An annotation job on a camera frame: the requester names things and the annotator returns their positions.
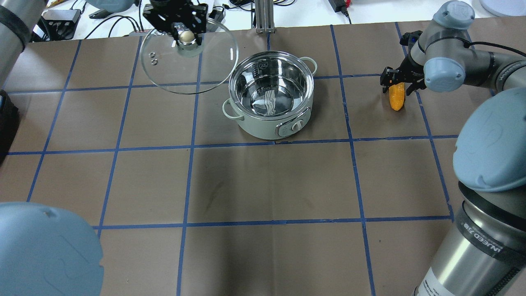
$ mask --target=glass pot lid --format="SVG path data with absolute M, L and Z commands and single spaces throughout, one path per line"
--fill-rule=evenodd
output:
M 179 41 L 155 29 L 148 33 L 140 48 L 140 62 L 153 84 L 172 93 L 197 94 L 228 80 L 239 58 L 232 32 L 209 18 L 201 45 L 192 39 L 190 31 L 179 33 Z

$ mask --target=pot handle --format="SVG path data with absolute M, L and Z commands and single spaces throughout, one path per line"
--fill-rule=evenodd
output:
M 228 98 L 224 103 L 223 103 L 223 114 L 228 118 L 228 119 L 231 119 L 231 120 L 245 120 L 245 117 L 243 115 L 238 115 L 238 116 L 231 116 L 227 113 L 227 111 L 225 110 L 225 106 L 226 105 L 231 105 L 232 104 L 232 99 L 231 98 Z
M 301 57 L 299 59 L 302 60 L 302 61 L 309 61 L 309 62 L 311 62 L 314 65 L 314 71 L 312 72 L 312 75 L 316 74 L 316 71 L 318 70 L 318 63 L 316 63 L 315 60 L 313 60 L 311 57 L 308 57 L 308 56 L 304 56 L 304 57 Z

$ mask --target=stainless steel pot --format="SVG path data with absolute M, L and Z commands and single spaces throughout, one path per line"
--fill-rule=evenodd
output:
M 310 71 L 303 61 L 310 61 Z M 224 115 L 237 121 L 247 133 L 277 140 L 300 131 L 309 121 L 317 63 L 286 52 L 252 55 L 236 66 L 229 82 L 230 98 Z M 235 116 L 225 107 L 231 105 Z

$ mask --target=yellow corn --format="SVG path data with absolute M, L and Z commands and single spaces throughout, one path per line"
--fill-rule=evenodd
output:
M 403 82 L 389 87 L 389 103 L 391 108 L 395 111 L 402 109 L 403 103 L 406 100 L 406 89 Z
M 49 4 L 47 4 L 47 8 L 55 7 L 58 4 L 61 4 L 61 3 L 66 2 L 66 1 L 67 0 L 55 0 L 55 1 L 50 2 Z

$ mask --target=pot rim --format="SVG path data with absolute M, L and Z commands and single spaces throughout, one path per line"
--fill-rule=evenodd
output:
M 305 75 L 305 78 L 307 80 L 307 90 L 304 95 L 305 99 L 295 109 L 285 114 L 282 114 L 280 116 L 262 116 L 259 114 L 255 114 L 253 112 L 247 112 L 245 107 L 238 100 L 237 92 L 235 91 L 235 81 L 236 81 L 235 77 L 238 77 L 240 73 L 244 72 L 248 68 L 248 64 L 251 63 L 252 61 L 257 60 L 262 57 L 268 57 L 269 55 L 270 57 L 284 58 L 287 61 L 292 62 L 295 66 L 297 66 L 301 70 L 301 72 Z M 283 120 L 283 119 L 287 119 L 292 116 L 295 116 L 296 114 L 302 112 L 309 105 L 309 101 L 312 100 L 312 95 L 314 93 L 314 77 L 312 76 L 312 72 L 310 71 L 309 67 L 298 57 L 290 53 L 287 53 L 287 52 L 264 51 L 264 52 L 260 52 L 260 53 L 249 56 L 248 58 L 244 59 L 241 63 L 239 63 L 236 66 L 236 68 L 232 72 L 232 75 L 230 76 L 230 80 L 228 82 L 228 89 L 229 89 L 231 100 L 234 102 L 237 109 L 239 109 L 243 115 L 252 117 L 258 120 L 278 121 L 278 120 Z

